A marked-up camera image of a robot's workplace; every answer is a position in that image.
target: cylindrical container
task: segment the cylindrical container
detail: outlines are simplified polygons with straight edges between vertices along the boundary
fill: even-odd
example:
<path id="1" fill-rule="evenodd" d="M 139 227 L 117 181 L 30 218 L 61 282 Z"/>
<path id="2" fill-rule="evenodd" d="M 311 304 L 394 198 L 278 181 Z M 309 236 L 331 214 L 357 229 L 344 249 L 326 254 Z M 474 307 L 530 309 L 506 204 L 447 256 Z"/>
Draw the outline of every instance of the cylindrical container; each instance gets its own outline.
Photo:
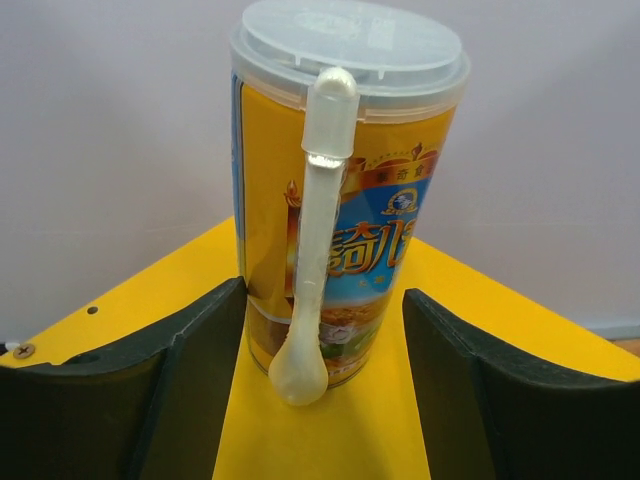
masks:
<path id="1" fill-rule="evenodd" d="M 248 337 L 267 370 L 287 334 L 305 154 L 306 92 L 348 70 L 361 95 L 320 324 L 329 385 L 366 362 L 469 74 L 458 36 L 350 1 L 267 0 L 231 36 L 233 174 Z"/>

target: white plastic spoon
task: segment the white plastic spoon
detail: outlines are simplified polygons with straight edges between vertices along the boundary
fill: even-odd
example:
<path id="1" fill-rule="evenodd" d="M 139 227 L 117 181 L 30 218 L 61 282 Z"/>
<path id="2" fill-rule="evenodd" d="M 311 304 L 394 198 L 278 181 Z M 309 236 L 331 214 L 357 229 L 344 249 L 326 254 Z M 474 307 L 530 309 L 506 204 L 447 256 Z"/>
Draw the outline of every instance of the white plastic spoon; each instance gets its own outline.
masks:
<path id="1" fill-rule="evenodd" d="M 269 367 L 278 395 L 308 405 L 326 391 L 318 334 L 329 251 L 358 117 L 357 85 L 342 68 L 323 71 L 309 87 L 302 148 L 306 154 L 294 307 L 289 334 Z"/>

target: plastic lid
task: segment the plastic lid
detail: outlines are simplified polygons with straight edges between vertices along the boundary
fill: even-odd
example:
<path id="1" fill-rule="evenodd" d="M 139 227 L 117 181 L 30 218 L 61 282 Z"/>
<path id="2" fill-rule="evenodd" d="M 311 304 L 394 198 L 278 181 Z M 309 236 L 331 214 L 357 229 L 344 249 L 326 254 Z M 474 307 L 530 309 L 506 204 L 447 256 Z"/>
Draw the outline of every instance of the plastic lid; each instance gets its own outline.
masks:
<path id="1" fill-rule="evenodd" d="M 365 110 L 450 108 L 469 73 L 460 39 L 449 28 L 362 2 L 261 1 L 245 10 L 231 45 L 241 78 L 298 108 L 327 67 L 353 75 Z"/>

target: white wall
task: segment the white wall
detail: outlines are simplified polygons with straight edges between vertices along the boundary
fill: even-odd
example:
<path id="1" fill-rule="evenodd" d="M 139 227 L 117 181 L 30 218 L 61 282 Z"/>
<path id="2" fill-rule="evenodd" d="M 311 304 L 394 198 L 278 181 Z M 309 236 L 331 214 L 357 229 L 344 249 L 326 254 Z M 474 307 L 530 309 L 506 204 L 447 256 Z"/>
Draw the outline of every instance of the white wall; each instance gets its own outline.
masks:
<path id="1" fill-rule="evenodd" d="M 248 3 L 0 2 L 0 340 L 231 214 L 226 35 Z M 640 324 L 640 3 L 393 3 L 474 63 L 420 236 L 584 324 Z"/>

